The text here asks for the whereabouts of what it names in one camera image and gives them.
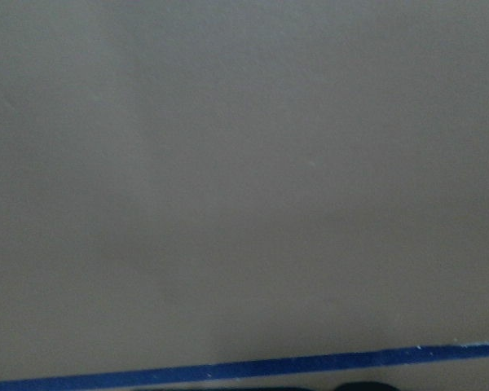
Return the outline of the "black mouse pad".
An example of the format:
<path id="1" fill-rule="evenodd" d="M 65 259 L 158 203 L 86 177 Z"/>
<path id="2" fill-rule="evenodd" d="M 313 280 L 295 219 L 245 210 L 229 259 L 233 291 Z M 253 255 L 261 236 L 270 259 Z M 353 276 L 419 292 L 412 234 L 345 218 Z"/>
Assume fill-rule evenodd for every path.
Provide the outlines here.
<path id="1" fill-rule="evenodd" d="M 208 388 L 208 389 L 152 389 L 152 391 L 313 391 L 313 389 L 303 387 L 244 387 L 244 388 Z M 387 383 L 381 383 L 376 381 L 359 381 L 359 382 L 346 382 L 340 384 L 332 391 L 400 391 L 399 388 Z"/>

